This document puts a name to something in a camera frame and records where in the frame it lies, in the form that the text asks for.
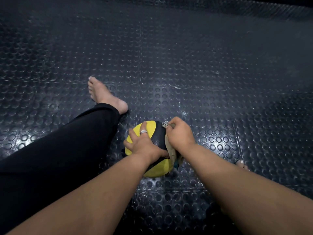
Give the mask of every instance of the toe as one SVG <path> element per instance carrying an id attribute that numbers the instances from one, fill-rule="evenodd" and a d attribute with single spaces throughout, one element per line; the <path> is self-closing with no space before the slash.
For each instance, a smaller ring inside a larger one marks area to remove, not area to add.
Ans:
<path id="1" fill-rule="evenodd" d="M 92 84 L 98 81 L 95 77 L 89 77 L 88 79 Z"/>

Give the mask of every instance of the hand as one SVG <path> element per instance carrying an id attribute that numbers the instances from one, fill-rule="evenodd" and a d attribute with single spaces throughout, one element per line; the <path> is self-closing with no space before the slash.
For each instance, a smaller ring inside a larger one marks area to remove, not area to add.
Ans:
<path id="1" fill-rule="evenodd" d="M 140 131 L 147 130 L 147 122 L 143 122 L 140 126 Z M 133 143 L 124 140 L 124 145 L 133 154 L 145 155 L 150 164 L 156 162 L 160 157 L 168 158 L 168 152 L 154 145 L 147 133 L 142 133 L 139 137 L 132 128 L 129 129 L 129 136 Z"/>
<path id="2" fill-rule="evenodd" d="M 171 146 L 180 154 L 196 144 L 191 128 L 182 119 L 174 117 L 168 124 L 175 124 L 174 129 L 171 126 L 166 127 L 166 134 Z"/>

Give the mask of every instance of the cloth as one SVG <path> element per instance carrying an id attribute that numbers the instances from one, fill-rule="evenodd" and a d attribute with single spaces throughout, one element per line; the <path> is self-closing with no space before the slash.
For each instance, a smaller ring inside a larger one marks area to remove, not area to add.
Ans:
<path id="1" fill-rule="evenodd" d="M 97 175 L 119 112 L 100 103 L 0 161 L 0 234 Z"/>

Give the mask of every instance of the yellow panel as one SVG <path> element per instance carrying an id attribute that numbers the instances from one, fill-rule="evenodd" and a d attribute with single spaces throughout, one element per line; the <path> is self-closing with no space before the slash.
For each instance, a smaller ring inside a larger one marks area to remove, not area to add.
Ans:
<path id="1" fill-rule="evenodd" d="M 135 128 L 133 128 L 133 130 L 137 136 L 139 136 L 141 125 L 142 125 L 142 123 L 137 125 Z M 156 130 L 156 127 L 157 127 L 156 125 L 157 125 L 156 122 L 153 120 L 147 121 L 147 131 L 148 131 L 149 138 L 151 138 L 152 135 L 154 134 L 154 131 Z M 126 140 L 127 140 L 127 142 L 133 143 L 133 141 L 131 140 L 129 135 L 128 135 Z M 131 155 L 132 152 L 131 152 L 131 150 L 129 150 L 128 148 L 125 147 L 125 154 Z"/>
<path id="2" fill-rule="evenodd" d="M 164 159 L 159 162 L 150 170 L 148 170 L 143 176 L 144 177 L 160 177 L 170 172 L 173 169 L 173 164 L 170 159 Z"/>

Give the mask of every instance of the forearm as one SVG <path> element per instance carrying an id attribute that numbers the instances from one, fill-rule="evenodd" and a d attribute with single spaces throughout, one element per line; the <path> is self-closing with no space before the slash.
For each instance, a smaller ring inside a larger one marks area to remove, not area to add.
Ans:
<path id="1" fill-rule="evenodd" d="M 112 234 L 150 162 L 132 154 L 41 210 L 14 234 Z"/>
<path id="2" fill-rule="evenodd" d="M 182 153 L 236 225 L 248 234 L 311 234 L 313 201 L 241 169 L 202 146 Z"/>

